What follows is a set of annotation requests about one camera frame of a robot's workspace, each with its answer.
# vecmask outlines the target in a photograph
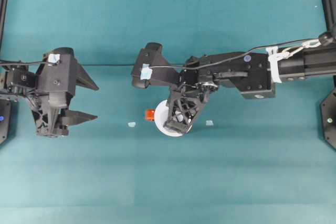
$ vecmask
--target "wire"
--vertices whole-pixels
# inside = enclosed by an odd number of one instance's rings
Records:
[[[184,66],[178,66],[178,65],[162,65],[162,66],[149,66],[149,68],[180,68],[180,69],[185,69],[185,70],[198,70],[198,69],[201,69],[201,68],[207,68],[207,67],[219,65],[219,64],[231,61],[231,60],[236,60],[236,59],[242,58],[242,57],[248,55],[249,53],[251,53],[255,50],[258,50],[258,49],[264,49],[264,48],[267,48],[267,47],[275,47],[275,46],[284,46],[284,45],[287,45],[287,44],[306,42],[306,41],[309,41],[309,40],[315,40],[315,39],[299,39],[299,40],[292,40],[292,41],[273,44],[273,45],[268,45],[268,46],[254,47],[254,48],[248,50],[247,52],[245,52],[241,55],[233,56],[233,57],[230,57],[230,58],[227,58],[227,59],[224,59],[224,60],[220,60],[220,61],[217,61],[217,62],[214,62],[214,63],[201,65],[201,66],[198,66],[198,67],[184,67]]]
[[[31,65],[52,65],[55,66],[55,63],[48,62],[48,61],[34,61],[34,62],[15,62],[15,61],[3,61],[0,60],[0,67],[2,66],[31,66]]]

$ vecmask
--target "white zip tie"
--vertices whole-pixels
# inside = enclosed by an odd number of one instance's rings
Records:
[[[290,53],[287,51],[278,52],[278,47],[267,47],[266,51],[268,52],[268,61],[271,68],[272,81],[282,83],[279,76],[278,61],[287,59]]]

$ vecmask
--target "orange object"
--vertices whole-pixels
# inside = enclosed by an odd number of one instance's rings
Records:
[[[154,121],[154,109],[149,109],[145,111],[145,119],[149,122],[153,122]]]

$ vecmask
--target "teal background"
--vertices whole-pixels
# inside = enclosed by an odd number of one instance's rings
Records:
[[[221,88],[189,134],[169,138],[143,119],[167,88],[131,87],[131,66],[88,66],[133,63],[150,40],[183,62],[324,30],[321,0],[8,0],[1,58],[71,46],[100,90],[77,89],[71,109],[99,117],[64,138],[35,136],[15,104],[1,223],[335,223],[336,151],[318,108],[330,77],[262,101]]]
[[[83,64],[133,64],[149,41],[182,63],[326,29],[321,0],[8,0],[7,14],[1,58],[69,46]]]

